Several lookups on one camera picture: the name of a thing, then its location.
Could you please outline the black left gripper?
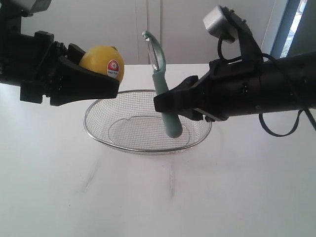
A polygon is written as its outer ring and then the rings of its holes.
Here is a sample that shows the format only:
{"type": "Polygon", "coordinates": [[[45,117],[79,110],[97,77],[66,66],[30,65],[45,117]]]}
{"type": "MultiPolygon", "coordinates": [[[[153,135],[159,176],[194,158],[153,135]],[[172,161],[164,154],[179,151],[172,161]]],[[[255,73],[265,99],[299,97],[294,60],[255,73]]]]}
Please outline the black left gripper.
{"type": "Polygon", "coordinates": [[[86,52],[74,43],[67,49],[51,33],[22,34],[24,16],[21,9],[0,11],[0,81],[18,86],[21,101],[40,104],[46,96],[52,106],[61,106],[116,98],[117,79],[79,66],[86,52]]]}

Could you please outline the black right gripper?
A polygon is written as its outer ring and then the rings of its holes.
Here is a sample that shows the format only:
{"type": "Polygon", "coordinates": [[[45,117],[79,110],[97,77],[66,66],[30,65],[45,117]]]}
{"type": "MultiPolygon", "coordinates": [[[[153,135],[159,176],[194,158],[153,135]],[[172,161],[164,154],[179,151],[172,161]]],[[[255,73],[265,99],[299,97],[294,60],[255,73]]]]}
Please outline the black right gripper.
{"type": "Polygon", "coordinates": [[[154,98],[155,110],[181,115],[193,121],[226,121],[230,117],[262,114],[263,61],[209,63],[203,76],[185,78],[172,90],[154,98]]]}

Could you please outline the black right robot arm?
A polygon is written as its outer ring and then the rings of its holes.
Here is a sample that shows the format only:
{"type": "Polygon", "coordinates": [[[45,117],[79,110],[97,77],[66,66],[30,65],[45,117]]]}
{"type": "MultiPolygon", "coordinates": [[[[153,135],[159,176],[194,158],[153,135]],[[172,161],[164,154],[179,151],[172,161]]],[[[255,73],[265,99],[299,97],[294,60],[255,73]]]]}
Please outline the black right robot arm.
{"type": "Polygon", "coordinates": [[[202,77],[187,77],[154,98],[155,110],[191,120],[301,110],[316,106],[316,55],[300,54],[275,62],[209,63],[202,77]]]}

